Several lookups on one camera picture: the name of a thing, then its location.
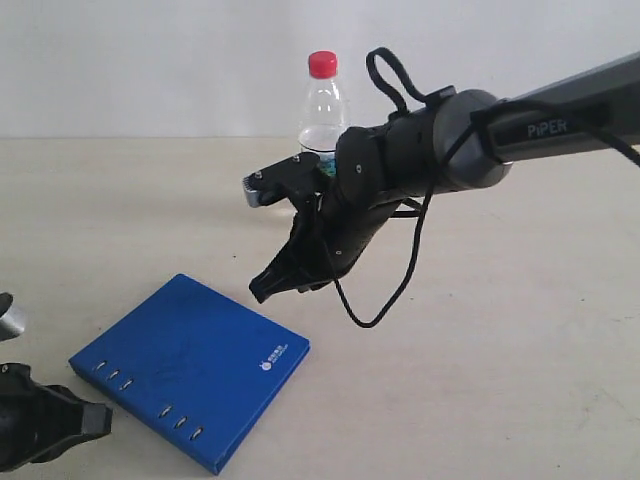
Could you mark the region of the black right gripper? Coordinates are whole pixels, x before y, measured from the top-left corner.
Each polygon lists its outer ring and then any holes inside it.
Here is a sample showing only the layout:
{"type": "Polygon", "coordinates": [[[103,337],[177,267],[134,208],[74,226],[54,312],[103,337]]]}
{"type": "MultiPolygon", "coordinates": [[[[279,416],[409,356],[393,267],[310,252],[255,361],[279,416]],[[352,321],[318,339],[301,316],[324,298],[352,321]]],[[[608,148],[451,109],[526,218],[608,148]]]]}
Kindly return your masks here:
{"type": "Polygon", "coordinates": [[[259,303],[289,290],[320,290],[351,270],[402,200],[421,197],[435,177],[433,121],[407,117],[351,127],[336,146],[336,176],[311,233],[287,241],[249,283],[259,303]]]}

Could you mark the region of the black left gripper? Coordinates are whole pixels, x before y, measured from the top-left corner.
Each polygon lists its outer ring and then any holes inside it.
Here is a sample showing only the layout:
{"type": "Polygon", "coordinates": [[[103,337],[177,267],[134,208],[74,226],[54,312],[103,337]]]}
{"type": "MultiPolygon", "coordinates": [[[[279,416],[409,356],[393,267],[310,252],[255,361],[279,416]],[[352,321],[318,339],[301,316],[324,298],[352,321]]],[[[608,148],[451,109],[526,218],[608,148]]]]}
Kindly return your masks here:
{"type": "Polygon", "coordinates": [[[109,435],[112,420],[110,406],[81,400],[62,385],[41,385],[26,364],[1,365],[3,468],[53,461],[81,440],[109,435]]]}

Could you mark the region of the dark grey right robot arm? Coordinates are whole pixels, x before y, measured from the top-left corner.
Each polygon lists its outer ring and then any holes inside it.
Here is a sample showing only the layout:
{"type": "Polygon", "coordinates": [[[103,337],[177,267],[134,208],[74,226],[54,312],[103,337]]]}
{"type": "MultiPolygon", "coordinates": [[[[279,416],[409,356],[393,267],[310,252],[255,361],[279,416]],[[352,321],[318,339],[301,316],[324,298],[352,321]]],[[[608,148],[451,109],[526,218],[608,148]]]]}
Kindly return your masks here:
{"type": "Polygon", "coordinates": [[[445,87],[420,95],[388,49],[366,59],[375,86],[395,104],[388,120],[349,127],[333,175],[304,151],[247,176],[253,207],[288,200],[289,238],[249,285],[259,301],[318,290],[346,275],[402,205],[430,194],[489,188],[514,162],[605,148],[634,155],[639,142],[639,57],[630,54],[513,99],[445,87]]]}

